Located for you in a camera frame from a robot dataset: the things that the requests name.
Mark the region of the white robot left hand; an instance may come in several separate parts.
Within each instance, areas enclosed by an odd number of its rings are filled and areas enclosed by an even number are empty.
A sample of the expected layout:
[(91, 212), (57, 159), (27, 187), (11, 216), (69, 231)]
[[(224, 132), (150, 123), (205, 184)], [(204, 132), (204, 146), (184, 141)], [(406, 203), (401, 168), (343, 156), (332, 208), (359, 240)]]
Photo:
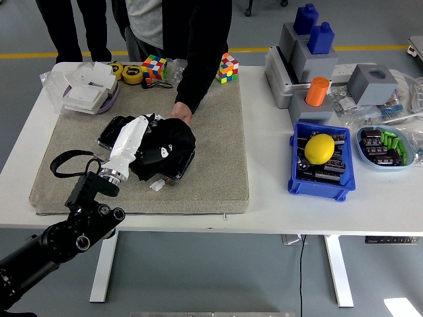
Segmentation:
[(102, 166), (103, 174), (117, 176), (121, 181), (126, 181), (129, 176), (129, 165), (135, 160), (135, 154), (148, 125), (157, 120), (165, 119), (159, 114), (141, 115), (127, 123), (120, 131), (119, 136), (111, 150), (110, 158)]

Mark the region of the person's hand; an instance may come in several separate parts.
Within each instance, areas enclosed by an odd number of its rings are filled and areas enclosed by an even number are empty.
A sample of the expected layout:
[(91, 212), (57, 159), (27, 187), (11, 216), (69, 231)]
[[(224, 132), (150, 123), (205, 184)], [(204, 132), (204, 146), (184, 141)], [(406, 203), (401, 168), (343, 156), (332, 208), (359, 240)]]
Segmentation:
[(171, 111), (169, 118), (177, 118), (182, 120), (187, 125), (190, 125), (192, 119), (192, 112), (189, 107), (183, 102), (176, 102), (173, 110)]

